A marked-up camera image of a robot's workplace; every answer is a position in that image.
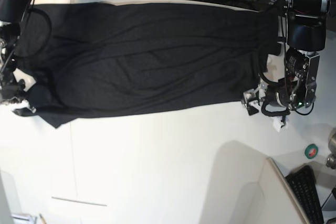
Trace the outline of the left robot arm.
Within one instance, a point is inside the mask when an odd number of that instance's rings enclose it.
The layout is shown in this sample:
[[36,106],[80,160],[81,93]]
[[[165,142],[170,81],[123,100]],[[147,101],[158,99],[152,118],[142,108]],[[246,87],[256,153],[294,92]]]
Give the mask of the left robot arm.
[[332,0],[278,0],[284,46],[285,74],[277,82],[267,79],[258,67],[262,82],[243,94],[242,104],[249,115],[285,118],[301,108],[313,109],[320,55],[326,43],[326,19]]

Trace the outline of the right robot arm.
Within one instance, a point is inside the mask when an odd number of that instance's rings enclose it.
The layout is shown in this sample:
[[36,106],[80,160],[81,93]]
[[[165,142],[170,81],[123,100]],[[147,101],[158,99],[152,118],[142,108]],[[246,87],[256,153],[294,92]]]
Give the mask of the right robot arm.
[[23,57],[15,54],[24,31],[20,24],[25,21],[27,26],[32,13],[41,15],[51,28],[48,15],[34,5],[35,0],[1,0],[1,105],[27,104],[26,94],[36,83],[33,77],[17,69],[17,61],[39,56],[51,37],[51,31],[35,53]]

